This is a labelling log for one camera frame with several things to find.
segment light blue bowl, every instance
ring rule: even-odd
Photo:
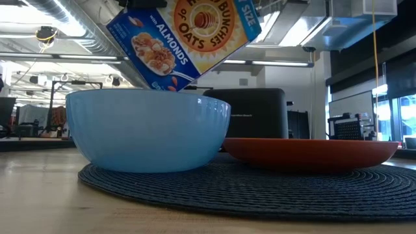
[[[227,133],[228,103],[194,94],[104,89],[66,96],[70,133],[96,166],[179,172],[208,163]]]

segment dark blue placemat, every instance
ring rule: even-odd
[[[168,174],[112,172],[92,164],[79,179],[142,203],[248,218],[416,220],[416,171],[376,166],[333,175],[279,174],[222,155]]]

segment hanging cord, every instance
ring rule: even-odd
[[[39,51],[39,53],[43,53],[43,52],[45,52],[45,50],[47,49],[47,48],[49,48],[49,41],[50,41],[51,39],[48,39],[48,41],[47,41],[47,44],[46,45],[44,45],[43,46],[43,48],[41,48],[41,50]],[[33,68],[33,66],[36,64],[36,59],[34,60],[34,62],[32,63],[32,65],[27,69],[27,71],[15,82],[15,83],[13,83],[12,85],[10,85],[10,88],[12,88],[15,84],[17,84],[19,81],[21,81],[24,77],[25,77],[25,75]]]
[[[372,40],[374,41],[374,63],[376,64],[376,89],[378,88],[378,57],[377,57],[377,36],[376,16],[374,13],[374,0],[372,0]],[[378,92],[376,93],[376,138],[378,140]]]

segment computer monitor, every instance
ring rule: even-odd
[[[7,127],[15,103],[15,97],[0,97],[0,126]]]

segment wooden table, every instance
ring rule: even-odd
[[[141,205],[78,182],[87,163],[76,149],[0,153],[0,233],[416,233],[416,222],[262,222]]]

